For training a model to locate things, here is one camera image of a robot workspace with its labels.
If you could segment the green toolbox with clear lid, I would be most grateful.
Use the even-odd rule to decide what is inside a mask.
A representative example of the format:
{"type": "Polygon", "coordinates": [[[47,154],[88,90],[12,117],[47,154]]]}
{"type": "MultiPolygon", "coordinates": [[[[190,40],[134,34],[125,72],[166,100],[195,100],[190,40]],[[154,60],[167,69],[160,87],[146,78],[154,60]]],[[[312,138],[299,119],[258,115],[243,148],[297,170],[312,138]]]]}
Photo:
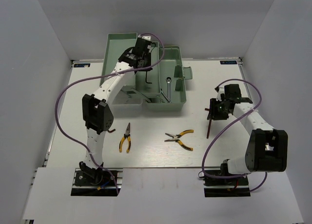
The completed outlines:
{"type": "MultiPolygon", "coordinates": [[[[120,55],[129,47],[135,46],[137,33],[109,34],[102,68],[102,75],[110,74],[120,55]]],[[[164,57],[159,64],[148,72],[145,83],[145,73],[137,72],[122,87],[112,104],[146,103],[151,111],[181,111],[186,102],[185,81],[193,78],[191,67],[183,67],[180,48],[175,45],[162,46],[153,39],[151,45],[151,64],[157,62],[163,52],[164,57]],[[171,77],[171,102],[167,98],[166,78],[171,77]]]]}

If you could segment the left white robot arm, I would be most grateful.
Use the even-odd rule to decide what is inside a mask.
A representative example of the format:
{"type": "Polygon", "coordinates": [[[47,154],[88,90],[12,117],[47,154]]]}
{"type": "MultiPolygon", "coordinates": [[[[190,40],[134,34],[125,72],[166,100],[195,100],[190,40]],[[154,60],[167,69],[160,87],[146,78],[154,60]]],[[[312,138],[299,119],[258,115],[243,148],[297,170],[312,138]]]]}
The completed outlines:
{"type": "Polygon", "coordinates": [[[135,71],[122,74],[128,69],[147,67],[150,58],[150,36],[139,37],[133,48],[125,50],[118,58],[110,77],[92,95],[82,98],[83,119],[87,128],[87,147],[85,159],[79,163],[81,170],[88,170],[86,179],[91,184],[99,184],[103,179],[103,172],[98,167],[103,165],[102,151],[106,132],[113,124],[113,114],[110,105],[126,85],[126,82],[135,75],[135,71]]]}

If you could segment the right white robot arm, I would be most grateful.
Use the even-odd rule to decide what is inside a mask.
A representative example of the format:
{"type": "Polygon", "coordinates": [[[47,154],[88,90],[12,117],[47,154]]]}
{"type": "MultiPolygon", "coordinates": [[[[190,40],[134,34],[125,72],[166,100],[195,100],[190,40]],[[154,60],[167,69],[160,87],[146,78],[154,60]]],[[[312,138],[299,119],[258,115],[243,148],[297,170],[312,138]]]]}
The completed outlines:
{"type": "Polygon", "coordinates": [[[238,175],[252,172],[283,172],[287,167],[288,134],[268,124],[248,97],[241,95],[238,84],[216,87],[217,97],[210,100],[209,121],[222,121],[230,115],[244,126],[250,136],[246,152],[235,159],[225,159],[220,178],[232,184],[238,175]]]}

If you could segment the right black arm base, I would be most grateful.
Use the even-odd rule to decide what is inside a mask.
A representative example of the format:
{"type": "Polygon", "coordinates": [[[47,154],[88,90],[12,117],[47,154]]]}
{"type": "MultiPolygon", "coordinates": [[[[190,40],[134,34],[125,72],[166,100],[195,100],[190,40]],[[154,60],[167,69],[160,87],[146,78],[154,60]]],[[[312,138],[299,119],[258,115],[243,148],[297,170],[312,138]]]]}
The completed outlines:
{"type": "Polygon", "coordinates": [[[204,184],[206,186],[228,186],[230,188],[234,188],[235,186],[243,186],[249,184],[247,177],[232,178],[232,179],[216,179],[207,177],[206,175],[204,175],[203,172],[199,172],[198,177],[204,180],[204,184]]]}

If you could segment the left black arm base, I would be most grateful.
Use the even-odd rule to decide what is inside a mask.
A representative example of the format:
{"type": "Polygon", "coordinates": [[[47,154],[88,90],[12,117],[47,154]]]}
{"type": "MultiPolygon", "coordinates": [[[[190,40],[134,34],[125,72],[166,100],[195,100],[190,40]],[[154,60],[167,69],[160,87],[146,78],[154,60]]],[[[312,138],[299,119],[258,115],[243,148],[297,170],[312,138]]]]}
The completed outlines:
{"type": "Polygon", "coordinates": [[[101,171],[95,178],[92,178],[81,170],[76,170],[73,185],[78,188],[115,187],[112,176],[105,170],[101,171]]]}

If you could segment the large silver ratchet wrench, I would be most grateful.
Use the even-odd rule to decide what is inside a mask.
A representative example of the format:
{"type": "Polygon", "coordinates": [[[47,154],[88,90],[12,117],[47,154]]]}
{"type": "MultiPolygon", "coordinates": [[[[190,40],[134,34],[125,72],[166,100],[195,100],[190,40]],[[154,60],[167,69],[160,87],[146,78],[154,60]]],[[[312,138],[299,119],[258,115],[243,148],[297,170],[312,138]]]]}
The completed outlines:
{"type": "Polygon", "coordinates": [[[167,77],[166,78],[166,83],[167,83],[167,98],[168,98],[168,102],[171,102],[171,82],[172,82],[172,78],[171,77],[167,77]]]}

